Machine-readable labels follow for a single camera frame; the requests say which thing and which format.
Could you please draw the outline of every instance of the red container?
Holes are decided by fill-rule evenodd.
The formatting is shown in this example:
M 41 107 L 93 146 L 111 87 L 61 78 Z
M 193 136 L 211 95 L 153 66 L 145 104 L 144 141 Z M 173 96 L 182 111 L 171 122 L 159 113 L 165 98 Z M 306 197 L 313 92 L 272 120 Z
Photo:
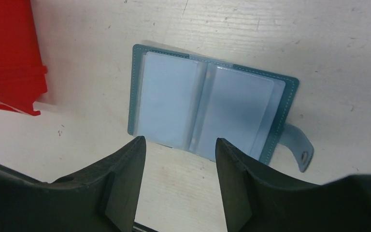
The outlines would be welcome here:
M 0 0 L 0 109 L 33 116 L 47 92 L 30 0 Z

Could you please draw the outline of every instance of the blue wallet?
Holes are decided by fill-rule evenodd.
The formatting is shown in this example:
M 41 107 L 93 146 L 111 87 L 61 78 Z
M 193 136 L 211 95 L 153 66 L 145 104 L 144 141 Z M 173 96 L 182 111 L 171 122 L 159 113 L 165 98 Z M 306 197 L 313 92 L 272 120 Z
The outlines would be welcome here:
M 302 172 L 314 148 L 285 124 L 299 80 L 201 56 L 133 46 L 128 133 L 215 161 L 226 138 L 269 164 L 287 146 Z

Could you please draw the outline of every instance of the stitching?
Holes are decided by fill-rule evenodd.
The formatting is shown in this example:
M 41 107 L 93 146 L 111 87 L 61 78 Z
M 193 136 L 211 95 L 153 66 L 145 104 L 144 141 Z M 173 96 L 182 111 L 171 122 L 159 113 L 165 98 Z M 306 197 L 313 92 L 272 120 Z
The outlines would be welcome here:
M 281 128 L 281 125 L 282 125 L 282 120 L 284 119 L 284 116 L 285 116 L 285 113 L 286 113 L 286 109 L 288 108 L 288 105 L 289 105 L 289 102 L 292 98 L 292 94 L 294 92 L 294 82 L 290 79 L 287 79 L 287 78 L 283 78 L 283 77 L 279 77 L 279 76 L 275 76 L 275 75 L 271 75 L 271 74 L 267 74 L 267 73 L 259 73 L 257 71 L 252 71 L 252 70 L 248 70 L 248 69 L 242 69 L 242 68 L 235 68 L 235 69 L 238 69 L 238 70 L 241 70 L 241 71 L 246 71 L 246 72 L 250 72 L 250 73 L 255 73 L 255 74 L 258 74 L 258 75 L 264 75 L 264 76 L 269 76 L 269 77 L 273 77 L 273 78 L 276 78 L 276 79 L 283 79 L 283 80 L 286 80 L 286 81 L 290 81 L 292 83 L 292 88 L 291 88 L 291 92 L 289 93 L 289 97 L 288 99 L 286 100 L 286 105 L 285 105 L 285 108 L 284 108 L 284 111 L 282 112 L 282 116 L 281 116 L 281 119 L 279 120 L 279 123 L 278 123 L 278 127 L 273 135 L 273 140 L 272 140 L 272 143 L 271 143 L 271 146 L 270 146 L 270 149 L 268 150 L 268 154 L 267 154 L 267 157 L 265 158 L 265 162 L 267 163 L 270 159 L 270 155 L 271 155 L 271 151 L 272 151 L 272 147 L 274 146 L 275 144 L 275 141 L 276 141 L 276 135 L 278 134 L 280 128 Z
M 145 49 L 145 48 L 141 48 L 141 47 L 136 47 L 136 51 L 137 50 L 144 50 L 144 51 L 152 51 L 150 49 Z M 156 52 L 156 53 L 160 53 L 160 54 L 165 54 L 165 55 L 169 55 L 169 56 L 175 56 L 175 57 L 180 57 L 180 58 L 186 58 L 185 56 L 181 56 L 181 55 L 176 55 L 176 54 L 169 54 L 169 53 L 166 53 L 166 52 L 160 52 L 160 51 L 152 51 L 152 52 Z M 209 60 L 202 60 L 202 59 L 196 59 L 196 58 L 190 58 L 189 59 L 192 59 L 192 60 L 197 60 L 197 61 L 202 61 L 202 62 L 209 62 L 209 63 L 212 63 L 212 64 L 217 64 L 217 65 L 223 65 L 223 66 L 227 66 L 227 67 L 231 67 L 230 65 L 227 65 L 227 64 L 224 64 L 224 63 L 217 63 L 217 62 L 213 62 L 213 61 L 209 61 Z M 135 69 L 136 67 L 136 52 L 134 52 L 134 55 L 133 55 L 133 70 L 136 70 Z M 281 116 L 281 119 L 279 120 L 279 123 L 278 123 L 278 127 L 273 135 L 273 140 L 272 140 L 272 143 L 271 143 L 271 146 L 270 146 L 270 149 L 268 150 L 268 154 L 267 154 L 267 157 L 265 158 L 265 162 L 268 162 L 269 159 L 270 159 L 270 155 L 271 155 L 271 151 L 272 151 L 272 147 L 274 147 L 274 144 L 275 144 L 275 141 L 276 141 L 276 135 L 278 134 L 280 128 L 281 128 L 281 125 L 282 125 L 282 121 L 284 119 L 284 116 L 285 116 L 285 113 L 286 113 L 286 110 L 288 108 L 288 105 L 290 103 L 290 100 L 292 98 L 292 94 L 294 92 L 294 82 L 288 78 L 283 78 L 283 77 L 279 77 L 279 76 L 275 76 L 275 75 L 271 75 L 271 74 L 267 74 L 267 73 L 260 73 L 260 72 L 257 72 L 257 71 L 253 71 L 253 70 L 248 70 L 248 69 L 242 69 L 242 68 L 238 68 L 238 67 L 234 67 L 234 69 L 237 69 L 237 70 L 241 70 L 241 71 L 246 71 L 246 72 L 250 72 L 250 73 L 255 73 L 255 74 L 258 74 L 258 75 L 263 75 L 263 76 L 268 76 L 268 77 L 272 77 L 272 78 L 275 78 L 275 79 L 279 79 L 279 80 L 286 80 L 286 81 L 290 81 L 292 83 L 292 88 L 291 88 L 291 92 L 289 93 L 289 97 L 288 99 L 286 100 L 286 105 L 285 105 L 285 108 L 284 108 L 284 111 L 282 112 L 282 116 Z M 131 75 L 131 96 L 130 98 L 133 98 L 133 95 L 134 95 L 134 72 L 132 72 L 132 75 Z M 133 117 L 133 102 L 130 102 L 130 111 L 129 111 L 129 118 L 132 118 Z M 132 124 L 134 122 L 132 122 L 130 124 L 130 131 L 132 131 Z

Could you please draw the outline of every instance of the scratch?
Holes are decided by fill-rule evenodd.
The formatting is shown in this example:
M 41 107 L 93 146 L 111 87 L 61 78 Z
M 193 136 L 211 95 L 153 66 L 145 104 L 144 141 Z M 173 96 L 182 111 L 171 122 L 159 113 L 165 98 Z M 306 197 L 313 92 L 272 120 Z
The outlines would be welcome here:
M 260 21 L 261 21 L 261 17 L 259 17 L 258 22 L 257 22 L 257 31 L 258 31 L 258 27 L 259 27 L 259 22 Z
M 188 4 L 188 0 L 185 2 L 185 5 L 186 6 L 184 7 L 183 14 L 181 16 L 183 16 L 184 15 L 184 12 L 186 12 L 187 4 Z

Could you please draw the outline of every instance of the white wooden surface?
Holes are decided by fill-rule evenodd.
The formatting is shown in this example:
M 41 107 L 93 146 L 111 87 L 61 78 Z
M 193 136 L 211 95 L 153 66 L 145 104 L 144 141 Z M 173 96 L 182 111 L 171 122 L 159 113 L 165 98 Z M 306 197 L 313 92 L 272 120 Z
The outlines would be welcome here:
M 328 181 L 371 173 L 371 1 L 32 0 L 49 93 L 38 117 L 0 111 L 0 163 L 51 182 L 127 135 L 131 47 L 155 42 L 301 81 L 288 122 L 315 147 L 271 166 Z M 215 163 L 147 144 L 136 221 L 161 232 L 226 231 Z

